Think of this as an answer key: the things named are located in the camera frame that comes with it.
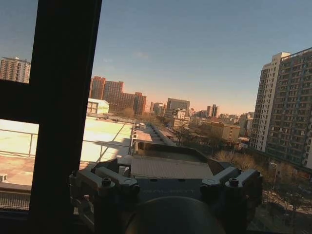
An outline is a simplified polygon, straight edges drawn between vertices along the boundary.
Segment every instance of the railing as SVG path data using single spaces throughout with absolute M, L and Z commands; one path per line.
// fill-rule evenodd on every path
M 26 155 L 27 157 L 35 157 L 36 156 L 36 154 L 31 154 L 31 151 L 32 151 L 33 138 L 34 138 L 34 136 L 38 136 L 38 134 L 36 134 L 36 133 L 27 133 L 27 132 L 19 132 L 19 131 L 13 131 L 13 130 L 5 130 L 5 129 L 0 129 L 0 131 L 30 135 L 30 142 L 29 142 L 29 147 L 28 147 L 28 150 L 27 150 L 28 153 L 8 151 L 8 150 L 2 150 L 2 149 L 0 149 L 0 153 L 7 153 L 7 154 L 11 154 L 11 155 L 16 155 L 16 156 L 24 156 L 24 155 Z M 104 145 L 108 145 L 108 146 L 109 145 L 115 145 L 115 146 L 121 146 L 121 147 L 129 147 L 129 146 L 131 146 L 131 144 L 129 146 L 127 146 L 127 145 L 115 144 L 115 143 L 111 143 L 111 142 L 101 142 L 101 141 L 91 141 L 91 140 L 83 140 L 82 142 L 89 142 L 89 143 L 100 144 L 100 152 L 99 152 L 99 157 L 98 158 L 101 158 L 101 156 L 102 156 L 102 149 L 103 149 Z
M 0 150 L 0 152 L 14 154 L 14 155 L 28 155 L 28 157 L 31 157 L 31 156 L 34 157 L 35 156 L 35 155 L 31 154 L 31 146 L 32 146 L 32 143 L 33 143 L 33 136 L 34 135 L 38 136 L 38 134 L 36 134 L 36 133 L 27 133 L 27 132 L 19 132 L 19 131 L 13 131 L 13 130 L 6 130 L 6 129 L 0 129 L 0 131 L 12 132 L 12 133 L 22 133 L 22 134 L 30 135 L 30 143 L 29 143 L 29 149 L 28 149 L 28 153 L 27 154 L 26 153 L 21 153 L 21 152 L 4 151 L 4 150 Z

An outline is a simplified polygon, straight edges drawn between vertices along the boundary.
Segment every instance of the low-rise building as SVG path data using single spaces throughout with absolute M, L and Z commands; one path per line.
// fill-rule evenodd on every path
M 226 141 L 237 142 L 240 127 L 222 122 L 211 122 L 211 131 L 216 137 Z
M 174 109 L 171 114 L 170 127 L 177 129 L 179 127 L 188 127 L 190 124 L 190 117 L 187 117 L 185 109 Z
M 106 114 L 109 111 L 109 104 L 105 100 L 89 98 L 87 113 Z

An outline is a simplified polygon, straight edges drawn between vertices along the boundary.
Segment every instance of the lamppost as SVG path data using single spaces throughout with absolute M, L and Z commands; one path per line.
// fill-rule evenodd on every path
M 270 162 L 270 164 L 275 166 L 275 176 L 274 176 L 273 186 L 272 186 L 272 189 L 271 189 L 271 193 L 272 193 L 272 192 L 273 192 L 273 190 L 274 190 L 275 181 L 276 181 L 277 164 L 276 164 L 276 163 L 273 163 L 273 162 Z

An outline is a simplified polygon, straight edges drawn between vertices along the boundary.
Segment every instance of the sky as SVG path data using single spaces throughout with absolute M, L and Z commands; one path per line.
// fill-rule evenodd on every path
M 262 66 L 312 47 L 311 0 L 104 0 L 93 76 L 221 113 L 253 111 Z M 0 57 L 31 60 L 37 1 L 0 1 Z

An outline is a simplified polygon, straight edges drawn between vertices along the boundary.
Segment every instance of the gray building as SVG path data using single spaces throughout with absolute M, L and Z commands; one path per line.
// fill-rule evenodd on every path
M 167 110 L 185 109 L 187 112 L 190 109 L 190 101 L 168 98 Z
M 290 53 L 286 52 L 273 55 L 271 62 L 263 66 L 260 74 L 250 147 L 262 152 L 265 152 L 267 143 L 279 64 L 281 58 L 288 55 Z
M 283 57 L 266 152 L 312 169 L 312 48 Z
M 190 115 L 190 101 L 168 98 L 165 117 L 171 118 L 172 112 L 175 109 L 185 109 L 187 116 Z
M 213 104 L 212 111 L 211 111 L 211 117 L 218 118 L 219 114 L 220 114 L 220 107 Z

